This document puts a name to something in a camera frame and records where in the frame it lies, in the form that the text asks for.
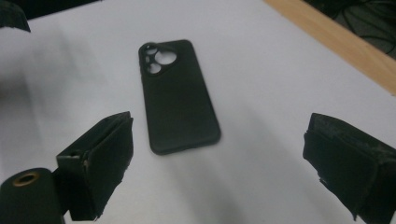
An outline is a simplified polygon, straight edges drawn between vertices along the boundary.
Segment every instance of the white table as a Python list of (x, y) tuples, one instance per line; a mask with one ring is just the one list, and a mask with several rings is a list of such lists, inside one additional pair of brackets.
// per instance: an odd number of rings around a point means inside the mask
[[(396, 147), (396, 99), (261, 0), (107, 0), (29, 24), (31, 34), (0, 30), (0, 180), (53, 171), (97, 121), (129, 110), (134, 158), (98, 224), (355, 223), (302, 157), (311, 113)], [(160, 157), (137, 50), (182, 38), (222, 138)]]

